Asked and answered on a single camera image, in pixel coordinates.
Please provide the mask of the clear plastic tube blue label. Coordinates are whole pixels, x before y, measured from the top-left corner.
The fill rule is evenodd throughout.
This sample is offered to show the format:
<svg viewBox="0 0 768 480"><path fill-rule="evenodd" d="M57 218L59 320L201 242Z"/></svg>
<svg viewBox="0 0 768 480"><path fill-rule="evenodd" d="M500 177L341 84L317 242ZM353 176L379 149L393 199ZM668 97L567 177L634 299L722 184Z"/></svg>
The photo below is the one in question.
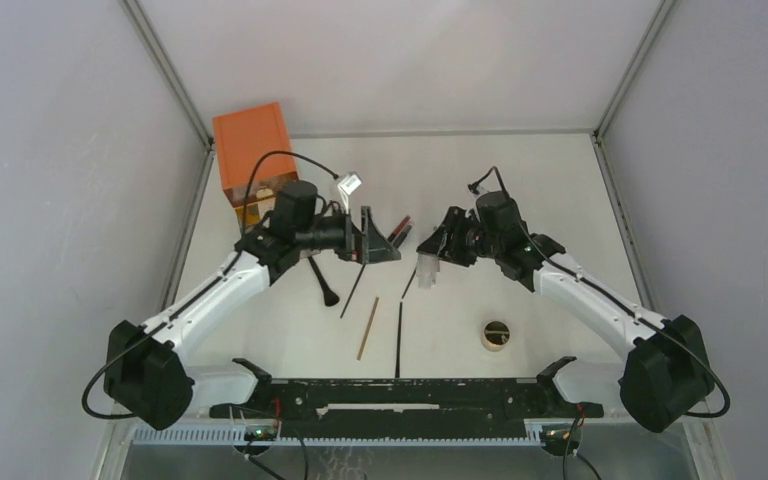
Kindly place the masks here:
<svg viewBox="0 0 768 480"><path fill-rule="evenodd" d="M430 289L436 284L440 260L435 255L419 254L416 264L416 281L420 289Z"/></svg>

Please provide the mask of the gold lid cream jar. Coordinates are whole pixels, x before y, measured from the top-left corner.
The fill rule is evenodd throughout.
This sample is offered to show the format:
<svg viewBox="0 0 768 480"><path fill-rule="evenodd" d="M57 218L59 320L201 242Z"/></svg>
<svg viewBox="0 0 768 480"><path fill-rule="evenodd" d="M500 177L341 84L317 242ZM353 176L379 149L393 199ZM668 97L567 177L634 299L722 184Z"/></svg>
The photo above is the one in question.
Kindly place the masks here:
<svg viewBox="0 0 768 480"><path fill-rule="evenodd" d="M481 333L484 348L490 352L500 352L510 340L511 332L506 323L499 320L487 322Z"/></svg>

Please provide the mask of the orange yellow blue drawer box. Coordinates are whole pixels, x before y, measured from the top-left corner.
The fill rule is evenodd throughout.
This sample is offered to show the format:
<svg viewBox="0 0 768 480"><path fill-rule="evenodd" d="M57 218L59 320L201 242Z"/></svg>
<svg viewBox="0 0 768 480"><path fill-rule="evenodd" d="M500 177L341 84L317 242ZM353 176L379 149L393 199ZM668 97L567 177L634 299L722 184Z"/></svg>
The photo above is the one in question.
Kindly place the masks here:
<svg viewBox="0 0 768 480"><path fill-rule="evenodd" d="M221 188L241 229L274 208L275 196L299 178L281 106L268 103L213 118Z"/></svg>

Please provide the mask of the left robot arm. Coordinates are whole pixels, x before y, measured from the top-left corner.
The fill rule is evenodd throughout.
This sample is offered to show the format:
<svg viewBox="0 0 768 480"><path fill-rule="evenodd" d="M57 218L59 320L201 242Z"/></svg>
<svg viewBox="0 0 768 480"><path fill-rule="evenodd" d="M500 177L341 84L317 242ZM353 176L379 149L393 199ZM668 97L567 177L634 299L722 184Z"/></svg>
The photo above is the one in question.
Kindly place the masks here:
<svg viewBox="0 0 768 480"><path fill-rule="evenodd" d="M331 250L360 265L398 261L399 249L373 222L371 209L353 222L347 201L320 211L308 181L286 184L273 208L245 231L218 269L182 300L140 324L127 320L109 334L107 362L98 372L104 392L162 431L204 406L235 404L250 417L271 407L271 388L250 367L213 372L187 358L230 314L272 287L303 257Z"/></svg>

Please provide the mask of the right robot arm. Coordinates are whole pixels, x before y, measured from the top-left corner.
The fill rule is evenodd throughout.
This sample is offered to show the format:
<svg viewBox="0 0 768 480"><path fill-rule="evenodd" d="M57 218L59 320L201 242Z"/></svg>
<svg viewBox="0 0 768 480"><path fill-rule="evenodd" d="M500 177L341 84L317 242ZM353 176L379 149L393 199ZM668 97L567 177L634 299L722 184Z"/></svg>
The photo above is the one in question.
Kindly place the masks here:
<svg viewBox="0 0 768 480"><path fill-rule="evenodd" d="M471 211L450 207L417 254L423 288L434 283L442 262L470 267L490 259L506 278L552 300L613 349L616 363L569 358L547 369L549 382L537 393L549 415L565 415L582 403L617 407L660 433L684 416L700 417L696 406L724 388L695 321L668 319L592 278L553 238L530 232L503 191L479 196Z"/></svg>

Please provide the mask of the dark green makeup pen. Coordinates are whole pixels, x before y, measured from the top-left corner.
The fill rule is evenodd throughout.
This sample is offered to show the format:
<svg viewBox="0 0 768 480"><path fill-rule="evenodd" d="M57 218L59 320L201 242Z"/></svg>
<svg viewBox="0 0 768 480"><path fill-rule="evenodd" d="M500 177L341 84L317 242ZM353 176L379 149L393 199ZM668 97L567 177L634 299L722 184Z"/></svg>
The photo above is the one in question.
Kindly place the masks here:
<svg viewBox="0 0 768 480"><path fill-rule="evenodd" d="M390 238L391 244L396 248L399 248L406 240L407 236L412 230L412 227L413 227L412 224L404 225L400 230L398 230L395 234L391 236Z"/></svg>

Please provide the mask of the black eyebrow comb brush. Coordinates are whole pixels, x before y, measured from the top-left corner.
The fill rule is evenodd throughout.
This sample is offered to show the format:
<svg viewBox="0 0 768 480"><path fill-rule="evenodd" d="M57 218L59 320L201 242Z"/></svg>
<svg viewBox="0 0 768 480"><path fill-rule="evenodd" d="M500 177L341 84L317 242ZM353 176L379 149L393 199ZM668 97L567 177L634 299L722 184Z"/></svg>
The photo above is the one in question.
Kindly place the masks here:
<svg viewBox="0 0 768 480"><path fill-rule="evenodd" d="M355 280L354 280L354 282L352 284L352 287L350 289L349 295L348 295L347 299L345 300L345 303L344 303L343 308L341 310L341 313L340 313L340 316L339 316L340 319L343 319L345 317L345 314L347 313L347 310L348 310L348 308L349 308L349 306L350 306L350 304L352 302L352 299L353 299L353 297L354 297L354 295L355 295L355 293L357 291L357 288L358 288L358 285L360 283L360 280L362 279L363 274L365 273L366 267L367 267L367 265L364 264L359 269L358 274L355 277Z"/></svg>

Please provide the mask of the thin black eyeliner brush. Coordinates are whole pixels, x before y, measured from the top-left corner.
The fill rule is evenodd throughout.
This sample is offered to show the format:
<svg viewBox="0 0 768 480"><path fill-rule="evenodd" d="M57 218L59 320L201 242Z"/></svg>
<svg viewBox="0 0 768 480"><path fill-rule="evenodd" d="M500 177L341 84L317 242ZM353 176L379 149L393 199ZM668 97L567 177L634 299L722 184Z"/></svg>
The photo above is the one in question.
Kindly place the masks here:
<svg viewBox="0 0 768 480"><path fill-rule="evenodd" d="M412 270L412 272L411 272L411 275L408 278L408 281L405 284L404 289L402 290L402 294L400 296L400 301L403 301L406 298L406 296L407 296L407 294L408 294L408 292L409 292L409 290L410 290L410 288L411 288L411 286L412 286L412 284L413 284L413 282L415 280L416 272L417 272L417 269L414 268Z"/></svg>

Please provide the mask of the orange lip gloss black cap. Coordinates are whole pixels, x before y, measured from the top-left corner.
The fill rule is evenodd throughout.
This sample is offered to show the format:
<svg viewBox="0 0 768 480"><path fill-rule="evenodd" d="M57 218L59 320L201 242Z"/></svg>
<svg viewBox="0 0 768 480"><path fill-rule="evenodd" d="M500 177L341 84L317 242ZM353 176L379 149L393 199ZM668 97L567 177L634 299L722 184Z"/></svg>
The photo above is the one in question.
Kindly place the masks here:
<svg viewBox="0 0 768 480"><path fill-rule="evenodd" d="M388 235L387 239L392 242L394 241L397 236L410 224L411 217L409 215L405 216L393 229L393 231Z"/></svg>

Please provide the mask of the black powder brush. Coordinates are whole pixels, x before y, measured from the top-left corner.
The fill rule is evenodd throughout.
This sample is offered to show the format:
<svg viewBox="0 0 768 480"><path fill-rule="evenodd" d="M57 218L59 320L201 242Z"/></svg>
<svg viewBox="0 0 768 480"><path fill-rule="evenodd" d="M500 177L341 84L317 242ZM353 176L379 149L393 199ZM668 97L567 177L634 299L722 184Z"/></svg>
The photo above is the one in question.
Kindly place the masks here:
<svg viewBox="0 0 768 480"><path fill-rule="evenodd" d="M331 289L315 258L308 257L307 260L321 289L324 305L326 307L336 306L340 302L339 295Z"/></svg>

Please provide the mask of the long thin black brush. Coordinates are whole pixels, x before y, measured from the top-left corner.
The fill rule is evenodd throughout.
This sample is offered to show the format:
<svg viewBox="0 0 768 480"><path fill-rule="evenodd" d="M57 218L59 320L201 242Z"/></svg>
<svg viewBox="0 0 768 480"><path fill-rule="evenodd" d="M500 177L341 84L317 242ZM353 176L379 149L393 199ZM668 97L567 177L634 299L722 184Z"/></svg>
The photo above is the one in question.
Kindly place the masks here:
<svg viewBox="0 0 768 480"><path fill-rule="evenodd" d="M401 345L402 345L402 328L403 328L403 308L404 303L399 302L398 317L397 317L397 330L396 330L396 348L395 348L395 366L394 366L394 378L401 378Z"/></svg>

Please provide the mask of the aluminium frame rail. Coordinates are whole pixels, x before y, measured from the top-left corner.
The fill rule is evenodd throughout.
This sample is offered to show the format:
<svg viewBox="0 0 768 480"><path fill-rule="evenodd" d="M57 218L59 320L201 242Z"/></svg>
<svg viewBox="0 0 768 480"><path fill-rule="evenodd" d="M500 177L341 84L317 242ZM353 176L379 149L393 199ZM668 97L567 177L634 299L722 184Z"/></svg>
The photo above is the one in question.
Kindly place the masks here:
<svg viewBox="0 0 768 480"><path fill-rule="evenodd" d="M142 2L138 0L120 0L119 5L132 24L144 49L157 68L161 79L169 89L200 144L206 150L211 150L214 145L213 136L209 133L206 123L198 113L195 103L187 91Z"/></svg>

